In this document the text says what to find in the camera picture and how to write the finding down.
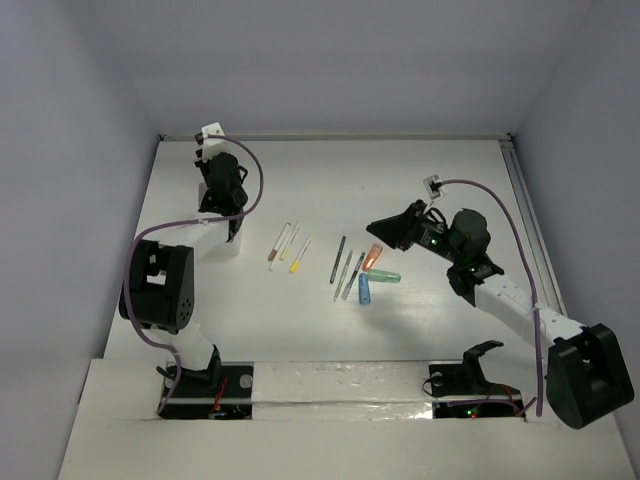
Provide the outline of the white pen red cap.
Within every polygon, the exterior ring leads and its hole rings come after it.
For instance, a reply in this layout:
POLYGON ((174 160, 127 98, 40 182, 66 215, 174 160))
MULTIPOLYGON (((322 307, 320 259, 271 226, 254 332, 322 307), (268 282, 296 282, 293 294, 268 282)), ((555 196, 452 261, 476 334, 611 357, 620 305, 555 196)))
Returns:
POLYGON ((274 262, 276 260, 276 257, 278 255, 278 253, 279 253, 279 251, 280 251, 280 249, 281 249, 281 247, 282 247, 282 245, 283 245, 283 243, 284 243, 284 241, 285 241, 290 229, 291 229, 291 223, 287 222, 284 225, 284 227, 283 227, 278 239, 275 242, 275 245, 273 246, 273 248, 272 248, 272 250, 271 250, 271 252, 270 252, 270 254, 269 254, 268 258, 267 258, 267 260, 269 261, 269 270, 273 269, 273 265, 274 265, 274 262))

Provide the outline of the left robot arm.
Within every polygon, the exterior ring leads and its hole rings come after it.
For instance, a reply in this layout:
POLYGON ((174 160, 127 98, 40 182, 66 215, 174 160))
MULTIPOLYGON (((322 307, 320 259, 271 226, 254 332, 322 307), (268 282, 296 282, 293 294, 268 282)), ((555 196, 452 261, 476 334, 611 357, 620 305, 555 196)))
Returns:
POLYGON ((171 386, 209 395, 222 382, 222 367, 218 348, 192 322, 196 259, 237 247, 248 203, 248 170, 228 151, 198 154, 197 215, 157 225, 134 242, 118 312, 147 346, 170 358, 158 372, 171 386))

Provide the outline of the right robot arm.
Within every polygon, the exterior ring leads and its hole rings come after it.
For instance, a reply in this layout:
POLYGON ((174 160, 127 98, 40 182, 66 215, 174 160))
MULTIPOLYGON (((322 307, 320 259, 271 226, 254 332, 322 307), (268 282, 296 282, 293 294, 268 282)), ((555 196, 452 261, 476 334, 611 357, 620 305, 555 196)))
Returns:
POLYGON ((565 425, 582 429, 634 400, 615 333, 554 311, 512 281, 487 253, 491 235, 479 212, 462 209, 446 222, 417 200, 366 230, 392 249, 418 245, 449 261, 455 294, 533 345, 547 403, 565 425))

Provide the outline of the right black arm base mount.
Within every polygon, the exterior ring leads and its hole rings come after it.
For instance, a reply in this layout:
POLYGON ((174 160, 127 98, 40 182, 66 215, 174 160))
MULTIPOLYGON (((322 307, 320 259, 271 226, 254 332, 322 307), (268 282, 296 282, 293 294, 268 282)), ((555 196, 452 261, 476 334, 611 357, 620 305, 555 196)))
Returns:
POLYGON ((525 405, 515 387, 486 379, 480 359, 504 344, 489 340, 467 349, 461 360, 428 365, 422 391, 432 400, 434 419, 523 418, 525 405))

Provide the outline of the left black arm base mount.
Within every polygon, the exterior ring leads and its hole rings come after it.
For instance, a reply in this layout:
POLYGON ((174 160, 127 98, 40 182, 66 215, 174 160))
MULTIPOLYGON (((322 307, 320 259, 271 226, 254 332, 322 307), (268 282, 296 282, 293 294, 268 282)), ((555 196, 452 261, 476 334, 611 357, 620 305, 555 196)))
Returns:
POLYGON ((160 417, 168 420, 250 420, 253 363, 223 363, 218 384, 209 388, 181 379, 160 417))

